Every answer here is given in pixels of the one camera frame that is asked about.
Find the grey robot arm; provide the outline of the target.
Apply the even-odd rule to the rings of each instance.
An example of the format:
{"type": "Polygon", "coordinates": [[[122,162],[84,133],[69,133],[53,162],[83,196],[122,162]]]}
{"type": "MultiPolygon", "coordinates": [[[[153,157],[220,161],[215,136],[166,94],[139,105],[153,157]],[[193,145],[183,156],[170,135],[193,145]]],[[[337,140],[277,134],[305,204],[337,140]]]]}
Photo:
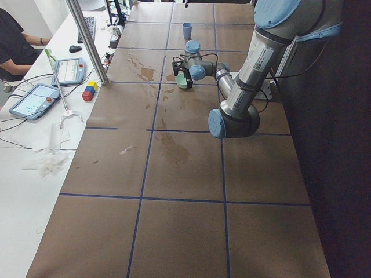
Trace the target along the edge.
{"type": "Polygon", "coordinates": [[[188,41],[185,55],[173,61],[173,72],[183,72],[187,86],[206,76],[214,77],[226,99],[210,111],[208,126],[218,139],[248,137],[259,128],[260,116],[253,105],[273,63],[292,41],[336,36],[340,32],[343,1],[257,1],[254,31],[247,58],[235,78],[227,64],[204,61],[198,41],[188,41]]]}

